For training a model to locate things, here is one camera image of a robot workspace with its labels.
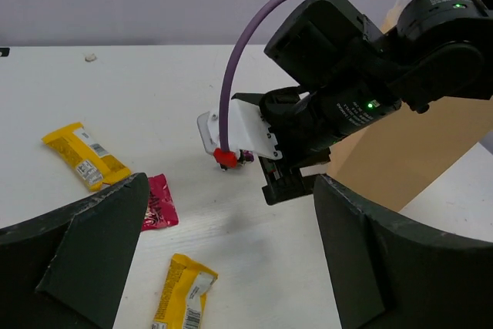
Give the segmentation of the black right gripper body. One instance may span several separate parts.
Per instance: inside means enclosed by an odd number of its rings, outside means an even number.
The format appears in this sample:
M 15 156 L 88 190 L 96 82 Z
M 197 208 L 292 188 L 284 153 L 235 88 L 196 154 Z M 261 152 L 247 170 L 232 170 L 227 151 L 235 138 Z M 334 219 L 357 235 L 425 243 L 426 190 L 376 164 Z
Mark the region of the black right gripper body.
M 322 115 L 309 107 L 310 97 L 298 92 L 236 93 L 231 102 L 245 102 L 259 111 L 260 128 L 273 148 L 256 152 L 266 179 L 262 188 L 269 205 L 312 194 L 315 176 L 305 167 L 330 161 L 331 129 Z

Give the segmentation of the purple chocolate bar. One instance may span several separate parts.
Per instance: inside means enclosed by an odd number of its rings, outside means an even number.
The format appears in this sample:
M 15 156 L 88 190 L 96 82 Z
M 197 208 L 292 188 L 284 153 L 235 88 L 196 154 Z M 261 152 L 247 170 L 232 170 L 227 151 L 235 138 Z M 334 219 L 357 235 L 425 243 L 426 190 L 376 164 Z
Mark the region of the purple chocolate bar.
M 255 156 L 252 152 L 246 150 L 240 151 L 240 158 L 238 159 L 238 162 L 241 165 L 244 165 L 246 163 L 252 163 L 254 160 L 255 160 Z

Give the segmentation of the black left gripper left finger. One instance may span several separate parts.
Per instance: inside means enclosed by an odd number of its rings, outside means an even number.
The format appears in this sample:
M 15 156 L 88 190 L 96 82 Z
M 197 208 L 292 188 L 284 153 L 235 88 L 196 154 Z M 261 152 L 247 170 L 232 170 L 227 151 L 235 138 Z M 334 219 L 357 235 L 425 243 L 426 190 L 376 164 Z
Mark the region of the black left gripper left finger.
M 149 199 L 144 173 L 1 230 L 3 328 L 111 328 Z

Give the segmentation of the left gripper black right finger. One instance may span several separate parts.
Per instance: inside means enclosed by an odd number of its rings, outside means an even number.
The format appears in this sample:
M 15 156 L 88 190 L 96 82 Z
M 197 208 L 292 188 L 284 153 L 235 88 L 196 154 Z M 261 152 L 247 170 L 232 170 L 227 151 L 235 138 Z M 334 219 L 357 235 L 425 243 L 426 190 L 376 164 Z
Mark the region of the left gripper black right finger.
M 492 245 L 317 177 L 314 207 L 344 328 L 490 328 Z

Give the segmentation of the yellow snack bar wrapper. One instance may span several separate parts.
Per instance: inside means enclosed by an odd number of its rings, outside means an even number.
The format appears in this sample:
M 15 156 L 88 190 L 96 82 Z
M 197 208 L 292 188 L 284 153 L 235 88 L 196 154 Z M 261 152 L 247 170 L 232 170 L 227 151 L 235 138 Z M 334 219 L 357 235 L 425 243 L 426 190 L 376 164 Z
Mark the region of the yellow snack bar wrapper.
M 201 327 L 207 293 L 218 274 L 188 256 L 171 258 L 152 329 L 198 329 Z

